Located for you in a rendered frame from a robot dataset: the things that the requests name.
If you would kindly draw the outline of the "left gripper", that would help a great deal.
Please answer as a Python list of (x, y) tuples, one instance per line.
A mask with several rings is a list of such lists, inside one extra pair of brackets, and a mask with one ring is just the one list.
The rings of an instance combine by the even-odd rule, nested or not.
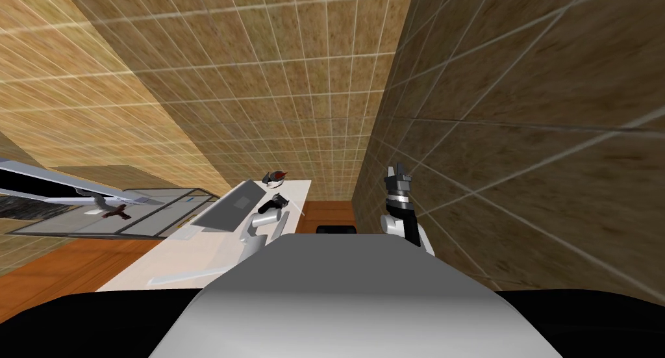
[(265, 214), (270, 209), (282, 209), (287, 206), (289, 201), (280, 193), (275, 194), (270, 200), (262, 204), (258, 209), (258, 214)]

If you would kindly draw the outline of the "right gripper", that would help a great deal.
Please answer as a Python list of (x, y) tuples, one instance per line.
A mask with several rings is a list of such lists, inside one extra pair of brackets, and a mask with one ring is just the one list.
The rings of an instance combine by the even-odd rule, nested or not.
[(388, 195), (407, 196), (411, 191), (411, 182), (412, 178), (405, 173), (403, 163), (396, 164), (396, 174), (393, 166), (388, 167), (387, 177), (384, 178)]

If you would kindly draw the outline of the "grey laptop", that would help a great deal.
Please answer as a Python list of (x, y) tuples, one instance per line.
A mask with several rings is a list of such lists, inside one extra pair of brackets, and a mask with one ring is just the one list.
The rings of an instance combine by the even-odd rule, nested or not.
[(204, 229), (232, 232), (251, 214), (266, 195), (253, 180), (245, 180), (200, 214), (192, 225)]

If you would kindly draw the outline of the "white desk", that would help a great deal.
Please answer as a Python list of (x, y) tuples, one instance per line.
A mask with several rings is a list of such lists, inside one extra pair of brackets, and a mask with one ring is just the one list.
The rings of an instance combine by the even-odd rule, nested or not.
[[(304, 215), (311, 182), (284, 181), (266, 195), (232, 232), (204, 229), (192, 221), (174, 231), (128, 268), (104, 284), (101, 292), (165, 288), (202, 288), (281, 236), (295, 233)], [(289, 203), (258, 214), (257, 209), (280, 193)]]

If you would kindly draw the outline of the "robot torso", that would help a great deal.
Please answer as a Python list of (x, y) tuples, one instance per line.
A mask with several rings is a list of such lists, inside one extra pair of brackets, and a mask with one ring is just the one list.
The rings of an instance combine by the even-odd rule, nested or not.
[(149, 358), (562, 358), (395, 235), (284, 235), (204, 286)]

